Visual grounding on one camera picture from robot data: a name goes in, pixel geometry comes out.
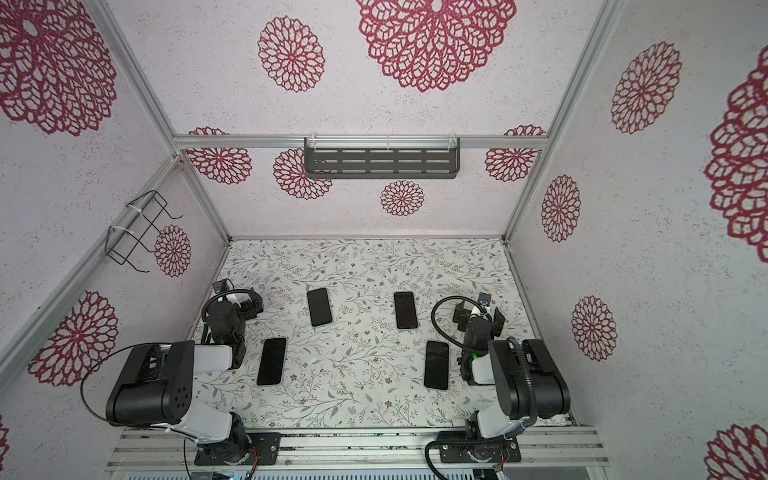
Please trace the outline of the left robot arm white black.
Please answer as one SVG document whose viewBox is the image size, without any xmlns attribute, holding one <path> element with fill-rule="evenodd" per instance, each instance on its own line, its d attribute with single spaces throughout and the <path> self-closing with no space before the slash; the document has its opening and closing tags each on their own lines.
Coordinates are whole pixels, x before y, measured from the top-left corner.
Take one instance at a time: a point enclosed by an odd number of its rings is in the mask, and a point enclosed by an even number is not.
<svg viewBox="0 0 768 480">
<path fill-rule="evenodd" d="M 246 346 L 246 322 L 263 312 L 252 289 L 214 295 L 203 306 L 203 340 L 168 345 L 145 343 L 129 349 L 127 360 L 105 407 L 114 426 L 159 427 L 195 442 L 203 459 L 241 464 L 256 454 L 242 418 L 194 398 L 198 374 L 240 368 Z"/>
</svg>

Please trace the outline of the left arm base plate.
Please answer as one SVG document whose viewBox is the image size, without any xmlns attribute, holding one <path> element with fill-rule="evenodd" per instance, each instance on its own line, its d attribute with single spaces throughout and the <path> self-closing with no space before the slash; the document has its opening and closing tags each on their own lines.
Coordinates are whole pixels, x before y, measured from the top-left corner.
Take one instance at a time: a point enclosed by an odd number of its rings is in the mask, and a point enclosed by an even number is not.
<svg viewBox="0 0 768 480">
<path fill-rule="evenodd" d="M 208 466 L 257 466 L 275 465 L 280 448 L 280 433 L 249 433 L 249 443 L 241 453 L 219 454 L 210 445 L 200 445 L 194 458 L 194 465 Z"/>
</svg>

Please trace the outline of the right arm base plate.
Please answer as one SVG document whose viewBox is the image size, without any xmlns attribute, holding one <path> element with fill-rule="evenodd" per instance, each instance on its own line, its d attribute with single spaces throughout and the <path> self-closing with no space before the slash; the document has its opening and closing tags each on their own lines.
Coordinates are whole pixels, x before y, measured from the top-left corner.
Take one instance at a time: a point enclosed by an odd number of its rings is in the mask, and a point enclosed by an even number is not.
<svg viewBox="0 0 768 480">
<path fill-rule="evenodd" d="M 516 439 L 484 439 L 479 444 L 465 445 L 466 434 L 459 431 L 441 431 L 436 439 L 443 441 L 438 446 L 438 452 L 440 461 L 446 464 L 518 463 L 522 459 Z"/>
</svg>

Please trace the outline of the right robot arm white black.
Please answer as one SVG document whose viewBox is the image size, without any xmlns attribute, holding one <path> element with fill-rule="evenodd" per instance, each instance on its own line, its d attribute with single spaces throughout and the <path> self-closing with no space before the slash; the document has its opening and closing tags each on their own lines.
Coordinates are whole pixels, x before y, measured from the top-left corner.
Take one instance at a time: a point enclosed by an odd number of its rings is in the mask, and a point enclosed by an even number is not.
<svg viewBox="0 0 768 480">
<path fill-rule="evenodd" d="M 464 301 L 455 307 L 453 322 L 464 334 L 465 348 L 458 358 L 461 378 L 496 391 L 495 402 L 466 421 L 468 439 L 510 438 L 540 419 L 569 412 L 570 391 L 542 340 L 503 339 L 505 317 L 500 311 L 488 319 Z"/>
</svg>

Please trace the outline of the black phone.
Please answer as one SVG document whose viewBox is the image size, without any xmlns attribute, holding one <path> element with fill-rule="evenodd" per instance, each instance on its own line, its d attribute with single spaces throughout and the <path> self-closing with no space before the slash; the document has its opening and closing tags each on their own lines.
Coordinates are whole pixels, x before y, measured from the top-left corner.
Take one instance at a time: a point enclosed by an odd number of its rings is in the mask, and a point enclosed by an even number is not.
<svg viewBox="0 0 768 480">
<path fill-rule="evenodd" d="M 446 391 L 449 388 L 449 345 L 429 340 L 426 343 L 424 386 Z"/>
</svg>

